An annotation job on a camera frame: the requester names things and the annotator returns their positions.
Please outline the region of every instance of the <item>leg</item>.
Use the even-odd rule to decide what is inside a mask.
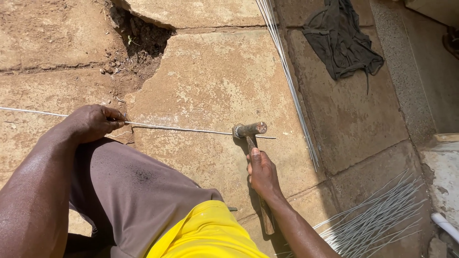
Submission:
[[[142,257],[201,202],[220,200],[173,168],[117,141],[82,144],[75,154],[70,203],[113,257]]]

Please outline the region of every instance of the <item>forearm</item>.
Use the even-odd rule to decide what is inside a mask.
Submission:
[[[296,258],[341,258],[283,196],[268,205]]]
[[[63,248],[70,170],[77,144],[54,127],[44,134],[0,190],[0,256],[40,257]]]

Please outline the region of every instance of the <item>dark cloth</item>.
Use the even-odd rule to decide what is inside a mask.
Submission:
[[[371,50],[369,36],[360,31],[358,15],[350,0],[325,0],[302,31],[312,49],[324,62],[334,80],[348,77],[357,69],[375,75],[384,59]]]
[[[66,254],[112,246],[112,258],[143,257],[202,202],[223,201],[177,170],[117,141],[78,147],[70,208],[93,226],[91,237],[69,234]]]

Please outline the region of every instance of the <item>white pipe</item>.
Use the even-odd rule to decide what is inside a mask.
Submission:
[[[443,217],[440,213],[436,212],[431,215],[433,222],[439,225],[442,229],[444,229],[450,236],[456,240],[459,244],[459,231],[453,227],[453,225],[448,222],[445,217]]]

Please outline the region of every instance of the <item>left hand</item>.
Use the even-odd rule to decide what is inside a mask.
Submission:
[[[120,111],[101,105],[86,105],[78,108],[56,127],[67,131],[78,144],[98,140],[119,129],[127,122]]]

